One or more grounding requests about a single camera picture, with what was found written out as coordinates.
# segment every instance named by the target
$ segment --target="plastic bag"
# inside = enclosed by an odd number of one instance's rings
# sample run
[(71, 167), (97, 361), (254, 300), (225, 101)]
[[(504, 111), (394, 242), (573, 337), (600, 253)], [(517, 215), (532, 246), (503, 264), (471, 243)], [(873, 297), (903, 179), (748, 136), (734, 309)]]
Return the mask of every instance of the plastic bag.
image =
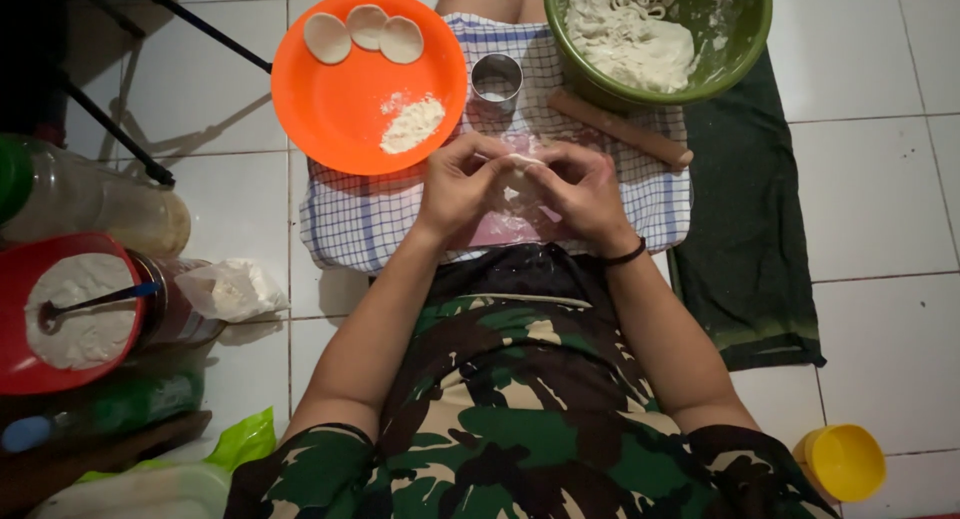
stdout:
[(174, 278), (193, 308), (205, 318), (240, 322), (290, 307), (277, 282), (253, 260), (228, 258)]
[[(262, 459), (273, 452), (277, 447), (277, 435), (274, 433), (274, 408), (268, 407), (262, 412), (248, 416), (240, 423), (229, 427), (220, 433), (217, 447), (202, 462), (223, 468), (229, 473), (241, 464)], [(136, 470), (150, 470), (152, 468), (166, 468), (177, 464), (175, 461), (147, 459), (133, 465), (126, 472)], [(96, 481), (105, 477), (119, 476), (122, 472), (90, 471), (82, 475), (75, 483)]]

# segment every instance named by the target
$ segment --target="jar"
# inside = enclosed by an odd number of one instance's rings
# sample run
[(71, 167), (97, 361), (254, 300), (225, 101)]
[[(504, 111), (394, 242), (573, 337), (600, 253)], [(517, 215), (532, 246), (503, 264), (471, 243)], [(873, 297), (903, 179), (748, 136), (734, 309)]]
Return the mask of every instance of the jar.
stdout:
[(174, 278), (210, 265), (206, 260), (159, 258), (127, 250), (140, 280), (151, 280), (160, 290), (144, 298), (143, 323), (132, 352), (196, 348), (217, 338), (227, 323), (201, 316), (186, 299)]
[(190, 237), (190, 213), (167, 188), (42, 140), (0, 134), (0, 237), (27, 242), (77, 231), (173, 256)]

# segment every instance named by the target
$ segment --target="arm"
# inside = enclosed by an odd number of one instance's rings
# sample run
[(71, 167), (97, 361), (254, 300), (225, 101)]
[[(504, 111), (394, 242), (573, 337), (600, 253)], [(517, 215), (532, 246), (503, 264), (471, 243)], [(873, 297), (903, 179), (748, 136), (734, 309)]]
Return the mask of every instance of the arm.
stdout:
[(323, 423), (344, 423), (376, 441), (380, 410), (400, 368), (410, 334), (450, 237), (483, 209), (487, 189), (513, 163), (492, 160), (472, 176), (474, 154), (500, 157), (503, 144), (472, 132), (432, 154), (413, 228), (360, 304), (319, 357), (281, 442)]
[[(601, 256), (629, 255), (637, 248), (610, 156), (560, 145), (541, 160), (574, 182), (543, 166), (530, 167), (527, 173)], [(736, 395), (714, 343), (673, 294), (650, 255), (644, 252), (608, 268), (606, 276), (622, 332), (664, 413), (686, 433), (717, 424), (760, 430)]]

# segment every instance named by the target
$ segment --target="bracelet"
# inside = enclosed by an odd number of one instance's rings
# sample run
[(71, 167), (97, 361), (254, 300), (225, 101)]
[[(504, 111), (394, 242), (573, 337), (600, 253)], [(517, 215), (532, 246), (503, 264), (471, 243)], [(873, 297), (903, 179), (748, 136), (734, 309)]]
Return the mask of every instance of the bracelet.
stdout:
[(640, 238), (640, 246), (629, 255), (618, 256), (616, 258), (600, 258), (600, 261), (603, 262), (603, 265), (606, 267), (618, 266), (620, 264), (625, 264), (631, 260), (637, 259), (638, 256), (642, 255), (644, 251), (647, 250), (647, 238), (642, 235), (638, 236)]

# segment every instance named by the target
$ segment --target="green plastic bag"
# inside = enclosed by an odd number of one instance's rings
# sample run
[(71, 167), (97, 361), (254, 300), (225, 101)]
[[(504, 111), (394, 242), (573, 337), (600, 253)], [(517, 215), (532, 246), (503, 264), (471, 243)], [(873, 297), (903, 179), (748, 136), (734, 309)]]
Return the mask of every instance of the green plastic bag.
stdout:
[[(262, 412), (258, 412), (242, 420), (240, 423), (227, 428), (220, 433), (220, 439), (217, 440), (217, 447), (213, 449), (203, 462), (214, 464), (223, 468), (227, 472), (233, 473), (236, 467), (241, 464), (262, 459), (273, 452), (277, 447), (277, 435), (274, 433), (274, 408), (268, 407)], [(147, 459), (140, 461), (127, 470), (150, 470), (153, 468), (166, 468), (177, 464), (173, 461)], [(75, 483), (84, 483), (87, 481), (96, 481), (105, 477), (113, 477), (119, 472), (95, 472), (90, 471), (82, 475)]]

